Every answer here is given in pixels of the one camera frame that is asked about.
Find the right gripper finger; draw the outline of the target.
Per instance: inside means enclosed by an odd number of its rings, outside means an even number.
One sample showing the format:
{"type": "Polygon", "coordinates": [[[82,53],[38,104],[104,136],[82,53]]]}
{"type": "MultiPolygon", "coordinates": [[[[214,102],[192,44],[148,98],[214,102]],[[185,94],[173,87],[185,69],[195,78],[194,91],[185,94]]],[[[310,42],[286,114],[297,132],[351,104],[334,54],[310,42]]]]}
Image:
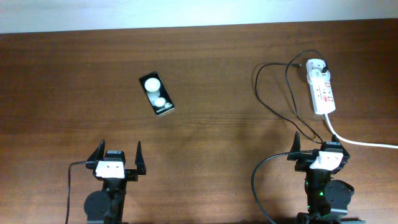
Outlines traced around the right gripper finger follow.
{"type": "Polygon", "coordinates": [[[300,152],[300,134],[298,131],[295,132],[294,140],[290,152],[300,152]]]}
{"type": "Polygon", "coordinates": [[[335,149],[341,149],[343,151],[343,153],[347,153],[346,149],[340,143],[340,140],[338,139],[338,137],[335,134],[333,134],[331,137],[330,145],[333,146],[333,148],[335,148],[335,149]]]}

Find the white power strip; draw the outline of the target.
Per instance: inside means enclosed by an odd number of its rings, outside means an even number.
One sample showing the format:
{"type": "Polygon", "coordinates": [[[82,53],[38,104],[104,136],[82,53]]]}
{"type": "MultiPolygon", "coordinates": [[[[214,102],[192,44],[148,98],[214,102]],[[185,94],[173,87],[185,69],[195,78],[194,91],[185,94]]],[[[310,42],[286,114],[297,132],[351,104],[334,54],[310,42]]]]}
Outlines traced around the white power strip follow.
{"type": "Polygon", "coordinates": [[[324,78],[311,78],[310,75],[307,75],[307,80],[310,86],[314,113],[324,115],[334,112],[336,106],[330,81],[324,78]]]}

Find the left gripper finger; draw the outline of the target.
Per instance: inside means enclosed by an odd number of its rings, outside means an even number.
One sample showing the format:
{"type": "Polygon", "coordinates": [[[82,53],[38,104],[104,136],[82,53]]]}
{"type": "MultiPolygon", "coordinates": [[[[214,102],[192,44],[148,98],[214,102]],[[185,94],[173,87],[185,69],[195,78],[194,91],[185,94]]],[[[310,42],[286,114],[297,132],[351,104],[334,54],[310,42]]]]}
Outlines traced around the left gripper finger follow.
{"type": "Polygon", "coordinates": [[[103,139],[94,152],[87,158],[87,162],[99,161],[104,157],[105,140],[103,139]]]}
{"type": "Polygon", "coordinates": [[[144,162],[144,157],[142,154],[142,146],[140,141],[137,143],[135,165],[137,168],[138,175],[146,175],[146,165],[144,162]]]}

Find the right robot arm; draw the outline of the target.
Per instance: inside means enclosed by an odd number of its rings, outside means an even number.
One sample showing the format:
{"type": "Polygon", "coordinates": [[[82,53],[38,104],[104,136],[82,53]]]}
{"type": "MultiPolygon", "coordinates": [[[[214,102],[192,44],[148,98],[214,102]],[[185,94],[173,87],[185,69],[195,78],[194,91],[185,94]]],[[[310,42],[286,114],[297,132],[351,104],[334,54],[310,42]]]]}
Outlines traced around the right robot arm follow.
{"type": "Polygon", "coordinates": [[[347,164],[350,154],[335,135],[321,143],[319,149],[305,152],[300,149],[300,136],[295,133],[287,156],[295,162],[295,171],[305,173],[304,190],[307,195],[307,213],[300,212],[295,223],[341,223],[348,214],[348,205],[354,187],[332,176],[347,164]]]}

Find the black Samsung flip phone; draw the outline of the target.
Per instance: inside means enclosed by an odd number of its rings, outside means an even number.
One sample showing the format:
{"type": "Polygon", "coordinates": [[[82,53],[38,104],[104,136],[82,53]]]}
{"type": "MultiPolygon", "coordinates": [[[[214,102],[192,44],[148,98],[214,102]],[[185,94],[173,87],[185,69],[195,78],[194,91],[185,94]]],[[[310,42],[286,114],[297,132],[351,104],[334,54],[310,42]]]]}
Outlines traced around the black Samsung flip phone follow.
{"type": "Polygon", "coordinates": [[[175,108],[175,104],[157,72],[140,77],[139,82],[156,116],[168,113],[175,108]]]}

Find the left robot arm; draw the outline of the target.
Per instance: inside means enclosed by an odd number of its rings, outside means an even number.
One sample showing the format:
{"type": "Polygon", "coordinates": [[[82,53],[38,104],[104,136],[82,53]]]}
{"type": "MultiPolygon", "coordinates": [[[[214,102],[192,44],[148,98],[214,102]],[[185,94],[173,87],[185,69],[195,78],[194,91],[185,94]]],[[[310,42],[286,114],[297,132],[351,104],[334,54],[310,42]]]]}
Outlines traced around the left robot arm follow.
{"type": "Polygon", "coordinates": [[[124,151],[106,151],[105,141],[87,159],[86,168],[102,181],[102,189],[87,196],[84,203],[87,223],[121,223],[128,182],[138,181],[146,175],[146,165],[142,155],[141,143],[137,143],[134,169],[125,168],[124,151]]]}

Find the white USB charger adapter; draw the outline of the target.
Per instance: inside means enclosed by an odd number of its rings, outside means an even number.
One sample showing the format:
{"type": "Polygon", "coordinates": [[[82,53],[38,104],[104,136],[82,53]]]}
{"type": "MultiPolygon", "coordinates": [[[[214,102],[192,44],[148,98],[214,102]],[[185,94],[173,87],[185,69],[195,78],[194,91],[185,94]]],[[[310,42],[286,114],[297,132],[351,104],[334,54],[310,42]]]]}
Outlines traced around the white USB charger adapter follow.
{"type": "Polygon", "coordinates": [[[330,72],[326,66],[326,62],[322,59],[310,59],[306,62],[307,81],[313,84],[314,81],[330,81],[330,72]]]}

